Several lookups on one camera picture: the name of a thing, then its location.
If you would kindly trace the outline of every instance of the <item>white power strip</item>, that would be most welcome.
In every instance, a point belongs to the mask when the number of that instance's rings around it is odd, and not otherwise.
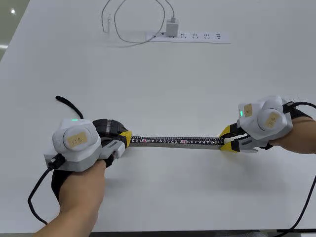
[[[155,33],[147,32],[146,40]],[[190,42],[190,43],[230,43],[229,36],[221,32],[179,32],[178,37],[167,37],[165,32],[160,32],[152,42]]]

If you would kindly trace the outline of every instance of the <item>hand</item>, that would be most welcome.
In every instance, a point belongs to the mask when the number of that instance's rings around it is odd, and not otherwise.
[[[105,168],[105,162],[99,160],[84,172],[69,172],[59,192],[59,215],[34,236],[89,236],[103,200]]]
[[[97,212],[104,196],[106,163],[98,160],[84,172],[73,172],[61,186],[61,212],[72,208]]]
[[[316,122],[308,117],[295,118],[292,122],[292,131],[269,143],[296,153],[316,154]]]

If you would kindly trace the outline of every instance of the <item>white table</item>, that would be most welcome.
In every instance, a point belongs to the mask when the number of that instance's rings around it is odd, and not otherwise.
[[[27,196],[45,169],[52,132],[61,119],[76,118],[55,95],[88,119],[161,136],[218,136],[237,120],[238,103],[267,95],[316,101],[316,1],[172,3],[181,30],[226,31],[232,44],[108,47],[103,0],[31,0],[0,63],[0,233],[42,226]],[[144,31],[158,27],[160,12],[134,0],[118,17],[122,32]],[[315,168],[315,155],[280,148],[248,155],[130,148],[106,171],[94,231],[286,229]],[[50,177],[34,197],[47,220],[59,210]],[[314,195],[299,228],[315,228],[315,219]]]

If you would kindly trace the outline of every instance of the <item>black glove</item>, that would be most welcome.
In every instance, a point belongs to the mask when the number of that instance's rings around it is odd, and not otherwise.
[[[109,158],[104,159],[104,162],[107,165],[107,168],[112,165],[113,161],[114,161],[113,155],[110,155]],[[58,170],[58,169],[54,170],[53,176],[51,178],[51,189],[53,190],[57,198],[57,201],[59,201],[59,192],[60,192],[61,186],[71,174],[72,174],[72,171],[64,171],[64,170]]]

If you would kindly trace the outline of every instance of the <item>power adapter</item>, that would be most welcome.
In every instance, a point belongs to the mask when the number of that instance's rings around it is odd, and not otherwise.
[[[166,35],[167,37],[178,37],[179,21],[175,17],[167,20]]]

